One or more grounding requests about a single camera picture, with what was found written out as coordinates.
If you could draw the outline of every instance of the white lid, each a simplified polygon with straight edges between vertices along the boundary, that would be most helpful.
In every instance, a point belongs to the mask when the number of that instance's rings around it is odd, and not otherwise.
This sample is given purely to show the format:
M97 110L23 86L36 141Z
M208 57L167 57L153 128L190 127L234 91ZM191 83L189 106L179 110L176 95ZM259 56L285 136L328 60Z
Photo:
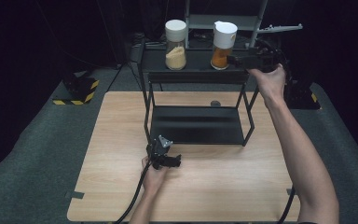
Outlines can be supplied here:
M165 23L165 35L173 42L179 42L186 38L187 27L184 21L172 20Z
M238 27L231 22L215 22L213 30L213 44L220 49L232 48L234 46L237 30Z

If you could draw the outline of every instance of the bottle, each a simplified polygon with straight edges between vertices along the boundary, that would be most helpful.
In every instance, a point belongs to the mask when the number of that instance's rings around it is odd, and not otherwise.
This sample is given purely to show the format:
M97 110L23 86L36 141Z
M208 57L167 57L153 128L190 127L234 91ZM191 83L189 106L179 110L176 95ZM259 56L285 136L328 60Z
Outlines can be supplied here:
M217 21L213 29L213 56L211 66L217 70L228 68L227 56L234 46L238 27L231 22Z
M171 70L180 70L186 65L186 35L187 26L184 21L172 20L165 23L167 37L165 64Z

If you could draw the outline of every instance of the wooden table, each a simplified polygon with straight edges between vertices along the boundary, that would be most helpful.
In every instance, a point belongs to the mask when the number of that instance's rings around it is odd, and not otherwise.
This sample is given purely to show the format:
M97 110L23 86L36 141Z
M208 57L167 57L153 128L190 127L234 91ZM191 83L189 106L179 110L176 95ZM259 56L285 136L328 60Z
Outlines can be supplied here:
M165 105L209 105L212 100L235 105L238 99L237 92L222 91L164 91L155 96ZM243 105L240 113L242 128L248 130ZM255 132L246 147L173 143L169 155L182 154L182 164L168 172L151 221L279 219L292 182L262 97L256 99L252 114ZM75 189L85 194L83 199L72 199L67 214L71 221L115 221L127 209L146 155L144 120L140 91L111 91L104 96ZM298 213L295 197L286 220L296 221Z

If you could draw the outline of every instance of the human hand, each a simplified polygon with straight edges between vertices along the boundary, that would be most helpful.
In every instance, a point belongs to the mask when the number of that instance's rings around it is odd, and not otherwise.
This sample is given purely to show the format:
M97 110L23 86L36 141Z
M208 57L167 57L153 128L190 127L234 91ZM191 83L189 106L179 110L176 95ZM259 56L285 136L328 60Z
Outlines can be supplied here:
M142 159L142 165L145 168L149 162L148 157ZM145 193L156 194L164 182L165 175L167 174L168 167L163 166L161 169L156 170L152 165L149 167L145 179L144 179L144 189Z
M286 74L280 63L270 73L263 73L258 69L248 69L247 71L257 80L258 88L264 98L266 107L284 101L283 89Z

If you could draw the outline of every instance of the dark background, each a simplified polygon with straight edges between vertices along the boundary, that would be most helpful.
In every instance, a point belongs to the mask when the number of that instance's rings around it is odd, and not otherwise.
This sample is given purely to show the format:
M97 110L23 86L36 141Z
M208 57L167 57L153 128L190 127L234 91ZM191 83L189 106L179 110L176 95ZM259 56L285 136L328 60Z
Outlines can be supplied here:
M258 10L257 1L193 2L200 13ZM137 0L0 1L0 161L65 71L118 67L128 60L127 34L182 19L184 5L150 0L142 11ZM282 34L294 78L305 89L312 81L324 88L358 144L358 1L271 0L262 27L299 23L303 30Z

